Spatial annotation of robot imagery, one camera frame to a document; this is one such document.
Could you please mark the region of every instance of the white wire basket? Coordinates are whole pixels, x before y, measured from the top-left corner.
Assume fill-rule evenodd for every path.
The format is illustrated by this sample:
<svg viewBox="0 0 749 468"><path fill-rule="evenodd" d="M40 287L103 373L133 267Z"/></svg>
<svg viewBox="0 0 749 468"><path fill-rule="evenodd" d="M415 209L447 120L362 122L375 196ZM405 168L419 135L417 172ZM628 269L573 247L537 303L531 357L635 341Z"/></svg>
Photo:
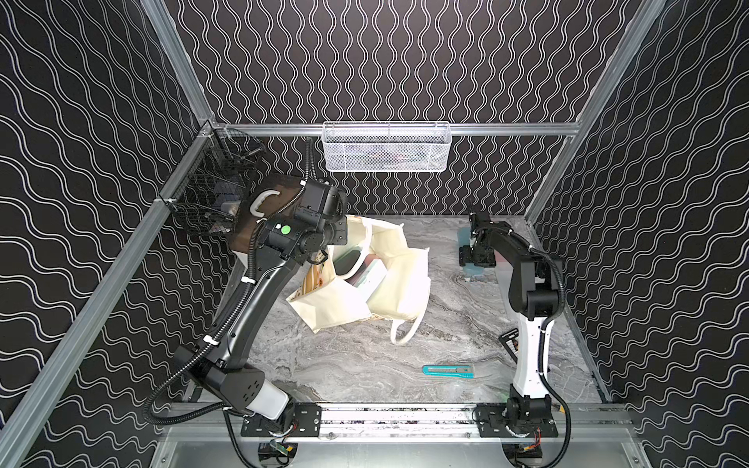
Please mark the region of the white wire basket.
<svg viewBox="0 0 749 468"><path fill-rule="evenodd" d="M452 144L448 122L325 122L331 172L442 172Z"/></svg>

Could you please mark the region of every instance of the enclosure wall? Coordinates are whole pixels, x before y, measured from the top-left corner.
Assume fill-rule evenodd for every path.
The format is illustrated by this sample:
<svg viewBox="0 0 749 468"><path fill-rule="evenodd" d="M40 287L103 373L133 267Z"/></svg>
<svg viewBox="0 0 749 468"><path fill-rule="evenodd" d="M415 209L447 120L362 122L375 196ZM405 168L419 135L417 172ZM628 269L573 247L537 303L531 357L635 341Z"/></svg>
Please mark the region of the enclosure wall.
<svg viewBox="0 0 749 468"><path fill-rule="evenodd" d="M167 0L220 123L574 122L639 0ZM442 174L336 175L358 214L522 215L558 136L459 137ZM274 141L272 170L299 142Z"/></svg>
<svg viewBox="0 0 749 468"><path fill-rule="evenodd" d="M655 467L749 463L747 30L669 1L536 226Z"/></svg>
<svg viewBox="0 0 749 468"><path fill-rule="evenodd" d="M5 425L201 123L139 1L0 0L0 12ZM177 343L205 325L228 262L217 243L165 228L29 465L148 461L154 430L136 406L166 375Z"/></svg>

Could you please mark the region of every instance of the aluminum frame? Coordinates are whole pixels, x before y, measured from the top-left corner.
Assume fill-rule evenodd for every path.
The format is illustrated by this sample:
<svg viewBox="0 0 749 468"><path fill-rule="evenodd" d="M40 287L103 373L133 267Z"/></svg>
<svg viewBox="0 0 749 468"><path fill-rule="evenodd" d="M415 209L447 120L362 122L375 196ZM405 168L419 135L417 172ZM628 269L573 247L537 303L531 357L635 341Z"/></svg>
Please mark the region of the aluminum frame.
<svg viewBox="0 0 749 468"><path fill-rule="evenodd" d="M251 136L321 136L323 124L217 124L220 131L240 130ZM580 124L453 124L453 136L517 136L517 135L562 135L574 136Z"/></svg>
<svg viewBox="0 0 749 468"><path fill-rule="evenodd" d="M179 33L177 33L175 21L169 14L164 0L141 0L141 5L143 5L143 9L159 37L159 42L161 42L161 47L164 48L166 57L175 70L177 81L179 81L182 91L185 93L195 118L198 119L198 122L210 121L213 123L216 120L215 115L208 104L203 87L195 74L195 68L192 66L185 46Z"/></svg>
<svg viewBox="0 0 749 468"><path fill-rule="evenodd" d="M210 125L205 124L164 184L160 197L148 208L138 227L127 239L60 344L42 367L31 388L10 415L0 437L0 467L17 468L23 462L169 217L169 208L162 198L175 195L211 133Z"/></svg>
<svg viewBox="0 0 749 468"><path fill-rule="evenodd" d="M554 189L565 174L567 166L572 162L577 150L580 149L583 141L590 133L593 124L603 112L616 86L622 81L624 72L629 68L629 64L637 51L640 50L645 36L660 16L665 4L666 0L643 0L629 24L627 24L627 28L619 40L619 45L609 58L604 72L595 84L595 88L593 88L582 112L577 117L580 130L574 138L567 138L564 141L557 157L554 158L544 180L541 182L539 190L526 210L525 217L531 224L535 224L541 216L546 202L554 193Z"/></svg>
<svg viewBox="0 0 749 468"><path fill-rule="evenodd" d="M207 403L173 404L169 415L176 416ZM288 437L289 443L529 443L532 437L479 436L473 420L475 404L367 404L322 403L319 437ZM629 413L623 404L570 404L574 425L574 443L637 443ZM558 437L564 439L565 417L555 412ZM242 421L232 419L234 432L242 442L267 442L268 437L239 437ZM208 413L188 422L171 426L160 443L227 442L223 414Z"/></svg>

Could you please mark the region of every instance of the teal utility knife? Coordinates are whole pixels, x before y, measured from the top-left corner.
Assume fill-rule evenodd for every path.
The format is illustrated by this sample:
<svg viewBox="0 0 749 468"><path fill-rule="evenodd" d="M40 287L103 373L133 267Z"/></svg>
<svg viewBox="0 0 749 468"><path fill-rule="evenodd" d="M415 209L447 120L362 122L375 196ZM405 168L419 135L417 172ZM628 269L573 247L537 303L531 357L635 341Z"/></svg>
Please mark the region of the teal utility knife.
<svg viewBox="0 0 749 468"><path fill-rule="evenodd" d="M424 375L434 377L460 377L462 379L473 379L472 365L425 365L422 367Z"/></svg>

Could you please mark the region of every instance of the gray marble surface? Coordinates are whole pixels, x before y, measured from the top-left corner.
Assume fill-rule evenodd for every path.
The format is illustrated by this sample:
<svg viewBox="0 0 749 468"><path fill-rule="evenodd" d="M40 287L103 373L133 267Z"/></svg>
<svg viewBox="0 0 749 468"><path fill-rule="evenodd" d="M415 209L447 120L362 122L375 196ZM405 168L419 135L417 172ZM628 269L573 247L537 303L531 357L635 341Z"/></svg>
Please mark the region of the gray marble surface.
<svg viewBox="0 0 749 468"><path fill-rule="evenodd" d="M252 346L250 362L302 401L504 401L515 364L498 342L515 328L491 270L467 282L458 265L457 231L463 218L386 218L404 223L409 246L430 249L431 296L416 335L403 346L389 340L389 320L349 323L314 334L285 298L300 285L303 268L286 286ZM527 235L522 219L508 219ZM600 402L590 371L565 320L551 334L550 382L568 402ZM477 378L426 377L423 365L473 363Z"/></svg>

